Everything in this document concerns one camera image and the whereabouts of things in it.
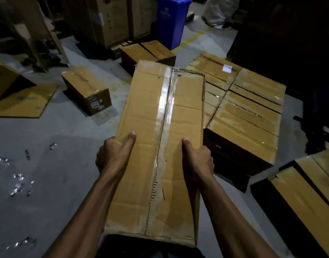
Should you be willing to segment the person's right hand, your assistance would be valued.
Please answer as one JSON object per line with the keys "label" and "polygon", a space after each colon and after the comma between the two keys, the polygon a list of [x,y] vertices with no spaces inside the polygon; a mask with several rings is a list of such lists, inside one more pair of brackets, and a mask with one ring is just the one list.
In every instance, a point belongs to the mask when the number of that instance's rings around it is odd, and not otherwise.
{"label": "person's right hand", "polygon": [[214,162],[211,151],[205,145],[199,149],[199,158],[197,161],[183,162],[183,170],[199,189],[213,178]]}

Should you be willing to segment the person's left hand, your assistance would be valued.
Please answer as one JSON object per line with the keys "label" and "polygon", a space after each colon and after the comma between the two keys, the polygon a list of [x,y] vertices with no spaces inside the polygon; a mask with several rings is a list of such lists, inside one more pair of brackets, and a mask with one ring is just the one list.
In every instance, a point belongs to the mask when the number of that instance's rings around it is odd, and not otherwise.
{"label": "person's left hand", "polygon": [[101,175],[121,179],[125,173],[130,156],[119,156],[116,137],[107,138],[99,148],[95,164]]}

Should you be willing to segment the long taped cardboard box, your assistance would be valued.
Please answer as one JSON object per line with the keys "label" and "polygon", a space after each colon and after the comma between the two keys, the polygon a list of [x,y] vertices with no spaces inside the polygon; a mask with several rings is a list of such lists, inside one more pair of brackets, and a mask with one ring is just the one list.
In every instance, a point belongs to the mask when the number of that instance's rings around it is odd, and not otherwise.
{"label": "long taped cardboard box", "polygon": [[137,135],[104,233],[195,247],[200,194],[183,171],[182,139],[203,142],[205,76],[140,60],[116,139]]}

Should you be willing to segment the person's right forearm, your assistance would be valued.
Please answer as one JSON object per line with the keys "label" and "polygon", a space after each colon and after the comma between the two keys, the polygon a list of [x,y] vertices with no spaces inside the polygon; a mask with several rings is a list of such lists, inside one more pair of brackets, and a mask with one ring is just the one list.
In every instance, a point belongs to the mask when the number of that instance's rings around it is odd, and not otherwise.
{"label": "person's right forearm", "polygon": [[198,185],[224,258],[279,258],[213,176]]}

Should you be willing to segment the person's left forearm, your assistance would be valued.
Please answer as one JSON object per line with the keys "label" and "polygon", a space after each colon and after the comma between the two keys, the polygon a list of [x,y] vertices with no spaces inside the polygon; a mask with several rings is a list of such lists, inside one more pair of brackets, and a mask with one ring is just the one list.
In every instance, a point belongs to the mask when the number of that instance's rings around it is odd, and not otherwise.
{"label": "person's left forearm", "polygon": [[63,231],[42,258],[94,258],[123,172],[105,168]]}

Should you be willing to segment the small crumpled cardboard box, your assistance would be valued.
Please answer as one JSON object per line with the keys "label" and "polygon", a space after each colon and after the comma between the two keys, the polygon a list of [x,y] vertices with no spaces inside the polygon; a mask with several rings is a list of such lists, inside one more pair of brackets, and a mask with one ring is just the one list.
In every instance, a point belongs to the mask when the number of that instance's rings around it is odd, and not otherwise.
{"label": "small crumpled cardboard box", "polygon": [[63,71],[61,76],[75,99],[90,115],[112,106],[109,88],[88,68],[73,67]]}

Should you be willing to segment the person's dark shorts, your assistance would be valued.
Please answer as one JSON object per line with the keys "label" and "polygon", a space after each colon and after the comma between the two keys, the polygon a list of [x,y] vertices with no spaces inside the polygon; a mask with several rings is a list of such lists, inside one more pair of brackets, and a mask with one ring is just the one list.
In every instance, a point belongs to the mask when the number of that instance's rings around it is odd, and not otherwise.
{"label": "person's dark shorts", "polygon": [[205,258],[196,247],[123,235],[105,235],[95,258]]}

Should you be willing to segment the flat cardboard sheet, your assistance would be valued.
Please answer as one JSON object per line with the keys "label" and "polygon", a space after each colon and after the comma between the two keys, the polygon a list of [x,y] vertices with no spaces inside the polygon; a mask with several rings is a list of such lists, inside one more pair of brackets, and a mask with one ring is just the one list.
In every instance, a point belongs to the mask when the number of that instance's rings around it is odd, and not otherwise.
{"label": "flat cardboard sheet", "polygon": [[37,84],[0,100],[0,117],[39,118],[58,89],[56,84]]}

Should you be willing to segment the scattered clear tape scraps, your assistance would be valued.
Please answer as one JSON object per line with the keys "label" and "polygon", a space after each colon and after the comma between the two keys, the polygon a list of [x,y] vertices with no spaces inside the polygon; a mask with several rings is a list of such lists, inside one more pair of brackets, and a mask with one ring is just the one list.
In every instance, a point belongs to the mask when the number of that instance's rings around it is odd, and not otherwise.
{"label": "scattered clear tape scraps", "polygon": [[0,248],[6,252],[38,243],[28,223],[37,210],[29,202],[40,186],[34,172],[41,152],[31,146],[16,147],[16,154],[0,152]]}

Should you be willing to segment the cardboard box with black gap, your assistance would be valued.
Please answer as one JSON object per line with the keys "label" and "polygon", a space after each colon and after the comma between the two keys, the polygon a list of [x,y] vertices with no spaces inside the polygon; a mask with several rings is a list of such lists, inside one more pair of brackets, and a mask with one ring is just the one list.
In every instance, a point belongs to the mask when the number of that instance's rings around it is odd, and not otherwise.
{"label": "cardboard box with black gap", "polygon": [[250,190],[295,257],[329,258],[329,150],[291,161]]}

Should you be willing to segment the blue plastic bin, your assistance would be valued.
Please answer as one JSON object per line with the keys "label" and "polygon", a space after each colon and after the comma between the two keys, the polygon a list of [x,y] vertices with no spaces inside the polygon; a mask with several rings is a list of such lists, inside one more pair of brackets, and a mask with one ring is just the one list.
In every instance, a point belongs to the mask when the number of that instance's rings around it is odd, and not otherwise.
{"label": "blue plastic bin", "polygon": [[169,50],[180,45],[192,0],[157,0],[157,40]]}

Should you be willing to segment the leaning wooden board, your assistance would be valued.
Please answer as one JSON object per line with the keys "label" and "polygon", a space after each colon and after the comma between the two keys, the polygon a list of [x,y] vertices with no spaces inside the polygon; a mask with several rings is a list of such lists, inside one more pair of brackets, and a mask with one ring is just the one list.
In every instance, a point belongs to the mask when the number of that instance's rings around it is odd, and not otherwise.
{"label": "leaning wooden board", "polygon": [[9,20],[12,30],[21,39],[26,54],[37,71],[48,72],[49,62],[61,62],[53,57],[49,50],[57,50],[62,55],[66,66],[69,60],[55,32],[53,22],[47,18],[38,0],[6,0],[10,7]]}

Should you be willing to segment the open empty cardboard box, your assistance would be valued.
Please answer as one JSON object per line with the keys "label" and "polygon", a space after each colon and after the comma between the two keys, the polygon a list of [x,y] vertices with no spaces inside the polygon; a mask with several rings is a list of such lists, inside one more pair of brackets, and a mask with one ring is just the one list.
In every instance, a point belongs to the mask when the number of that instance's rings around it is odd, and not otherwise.
{"label": "open empty cardboard box", "polygon": [[0,62],[0,101],[24,89],[36,86],[20,73]]}

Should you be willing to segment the white woven sack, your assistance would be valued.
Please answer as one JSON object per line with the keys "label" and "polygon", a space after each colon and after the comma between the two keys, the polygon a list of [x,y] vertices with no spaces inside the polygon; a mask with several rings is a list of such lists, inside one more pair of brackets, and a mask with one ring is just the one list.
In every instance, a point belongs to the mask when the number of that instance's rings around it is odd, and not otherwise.
{"label": "white woven sack", "polygon": [[208,26],[215,29],[231,27],[231,17],[239,3],[240,0],[207,0],[201,18]]}

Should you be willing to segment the dark stacked goods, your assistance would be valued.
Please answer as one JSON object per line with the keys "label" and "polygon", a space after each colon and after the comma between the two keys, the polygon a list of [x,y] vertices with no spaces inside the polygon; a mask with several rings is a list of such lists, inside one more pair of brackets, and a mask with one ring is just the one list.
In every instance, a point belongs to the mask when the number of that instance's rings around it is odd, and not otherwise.
{"label": "dark stacked goods", "polygon": [[254,0],[227,58],[298,92],[329,85],[329,0]]}

